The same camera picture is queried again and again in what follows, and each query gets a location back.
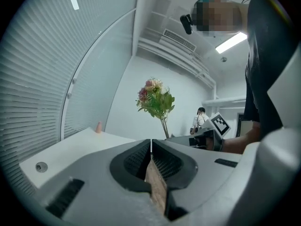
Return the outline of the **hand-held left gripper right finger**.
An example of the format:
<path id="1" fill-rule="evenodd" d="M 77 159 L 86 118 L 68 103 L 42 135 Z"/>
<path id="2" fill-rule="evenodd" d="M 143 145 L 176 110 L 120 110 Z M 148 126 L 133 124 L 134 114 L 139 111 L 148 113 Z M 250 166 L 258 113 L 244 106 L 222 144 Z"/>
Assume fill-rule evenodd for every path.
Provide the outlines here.
<path id="1" fill-rule="evenodd" d="M 152 156 L 166 184 L 164 215 L 174 221 L 205 203 L 226 181 L 240 154 L 152 140 Z"/>

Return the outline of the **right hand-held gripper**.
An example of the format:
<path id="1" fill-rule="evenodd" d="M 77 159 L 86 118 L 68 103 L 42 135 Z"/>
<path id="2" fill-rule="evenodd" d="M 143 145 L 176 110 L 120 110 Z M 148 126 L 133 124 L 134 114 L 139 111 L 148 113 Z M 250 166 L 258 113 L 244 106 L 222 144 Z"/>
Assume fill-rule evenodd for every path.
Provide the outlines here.
<path id="1" fill-rule="evenodd" d="M 199 149 L 221 151 L 224 136 L 230 130 L 230 126 L 220 113 L 216 113 L 207 120 L 201 120 L 193 127 L 191 136 L 170 137 L 165 139 L 176 144 L 192 146 Z"/>

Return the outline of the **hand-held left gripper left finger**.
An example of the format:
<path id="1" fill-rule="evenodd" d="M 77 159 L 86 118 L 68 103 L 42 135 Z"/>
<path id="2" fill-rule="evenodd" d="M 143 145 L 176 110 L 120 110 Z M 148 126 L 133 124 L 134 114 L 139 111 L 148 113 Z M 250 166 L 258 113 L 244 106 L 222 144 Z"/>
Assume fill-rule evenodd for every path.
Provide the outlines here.
<path id="1" fill-rule="evenodd" d="M 35 199 L 72 226 L 166 226 L 145 181 L 150 146 L 146 139 L 83 156 L 47 181 Z"/>

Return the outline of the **artificial flowers bouquet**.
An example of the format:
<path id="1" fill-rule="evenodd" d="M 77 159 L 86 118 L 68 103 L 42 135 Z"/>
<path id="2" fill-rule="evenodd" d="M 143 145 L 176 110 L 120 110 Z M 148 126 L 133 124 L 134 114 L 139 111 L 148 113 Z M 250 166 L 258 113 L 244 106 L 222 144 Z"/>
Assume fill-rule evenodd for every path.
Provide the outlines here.
<path id="1" fill-rule="evenodd" d="M 174 109 L 175 98 L 171 95 L 169 87 L 164 87 L 163 82 L 151 77 L 139 90 L 136 99 L 138 111 L 148 112 L 151 117 L 158 118 L 166 138 L 170 138 L 167 120 Z"/>

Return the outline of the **person's right forearm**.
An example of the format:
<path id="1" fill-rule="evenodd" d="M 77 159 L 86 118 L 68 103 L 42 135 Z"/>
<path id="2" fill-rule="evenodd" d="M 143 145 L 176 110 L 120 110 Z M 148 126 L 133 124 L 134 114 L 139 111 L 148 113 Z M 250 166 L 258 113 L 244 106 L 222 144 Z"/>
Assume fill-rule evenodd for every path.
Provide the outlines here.
<path id="1" fill-rule="evenodd" d="M 252 128 L 246 134 L 223 140 L 222 152 L 242 154 L 249 144 L 260 141 L 260 135 L 260 123 L 254 121 Z"/>

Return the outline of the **white ceiling pipes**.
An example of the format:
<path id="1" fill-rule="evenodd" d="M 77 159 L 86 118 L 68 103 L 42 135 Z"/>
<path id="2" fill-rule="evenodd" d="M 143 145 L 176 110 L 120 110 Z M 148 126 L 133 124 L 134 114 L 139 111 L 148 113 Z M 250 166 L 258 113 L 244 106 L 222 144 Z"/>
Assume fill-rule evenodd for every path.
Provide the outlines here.
<path id="1" fill-rule="evenodd" d="M 179 66 L 211 89 L 213 98 L 205 102 L 206 106 L 238 108 L 239 104 L 243 104 L 246 101 L 245 96 L 219 98 L 216 94 L 217 80 L 210 75 L 208 67 L 203 63 L 203 58 L 196 51 L 193 52 L 163 36 L 163 32 L 158 32 L 148 27 L 145 28 L 138 40 L 138 47 Z"/>

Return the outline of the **ceiling air vent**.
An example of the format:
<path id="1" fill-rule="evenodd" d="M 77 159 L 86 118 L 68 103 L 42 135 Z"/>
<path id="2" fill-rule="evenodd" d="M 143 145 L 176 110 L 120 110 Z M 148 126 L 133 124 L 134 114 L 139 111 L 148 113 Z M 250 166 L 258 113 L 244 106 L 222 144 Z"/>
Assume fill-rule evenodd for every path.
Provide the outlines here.
<path id="1" fill-rule="evenodd" d="M 195 52 L 196 50 L 196 46 L 194 44 L 192 44 L 191 42 L 189 42 L 188 40 L 186 40 L 185 38 L 183 38 L 182 36 L 174 33 L 173 31 L 169 30 L 169 29 L 165 29 L 163 34 L 163 36 L 183 45 L 184 47 L 186 47 L 187 49 Z"/>

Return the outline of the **ceiling light panel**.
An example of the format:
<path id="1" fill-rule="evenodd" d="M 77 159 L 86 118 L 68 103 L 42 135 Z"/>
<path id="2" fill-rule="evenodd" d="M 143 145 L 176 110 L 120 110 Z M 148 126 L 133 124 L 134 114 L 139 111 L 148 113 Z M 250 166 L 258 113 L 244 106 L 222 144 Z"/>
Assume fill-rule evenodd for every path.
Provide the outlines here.
<path id="1" fill-rule="evenodd" d="M 245 41 L 246 39 L 247 39 L 247 35 L 242 32 L 239 32 L 236 35 L 229 38 L 228 40 L 226 40 L 225 42 L 223 42 L 222 44 L 220 44 L 219 46 L 217 46 L 215 50 L 219 54 L 221 54 L 227 51 L 228 49 L 232 48 L 233 46 Z"/>

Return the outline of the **person's black shirt torso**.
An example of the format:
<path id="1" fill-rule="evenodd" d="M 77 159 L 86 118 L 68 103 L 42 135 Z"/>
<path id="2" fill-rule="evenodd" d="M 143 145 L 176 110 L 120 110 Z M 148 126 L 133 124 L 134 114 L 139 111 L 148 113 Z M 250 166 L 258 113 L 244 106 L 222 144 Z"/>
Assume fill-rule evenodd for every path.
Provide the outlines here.
<path id="1" fill-rule="evenodd" d="M 259 138 L 283 126 L 268 96 L 301 40 L 300 5 L 295 0 L 250 0 L 244 117 L 260 125 Z"/>

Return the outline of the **glass wall with blinds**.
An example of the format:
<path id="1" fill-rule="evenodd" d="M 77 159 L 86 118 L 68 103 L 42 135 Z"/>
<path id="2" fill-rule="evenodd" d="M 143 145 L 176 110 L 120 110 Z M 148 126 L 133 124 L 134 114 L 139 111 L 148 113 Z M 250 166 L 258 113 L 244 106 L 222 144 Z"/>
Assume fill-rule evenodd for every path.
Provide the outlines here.
<path id="1" fill-rule="evenodd" d="M 27 195 L 20 163 L 105 125 L 132 56 L 137 0 L 76 2 L 25 0 L 0 42 L 0 166 Z"/>

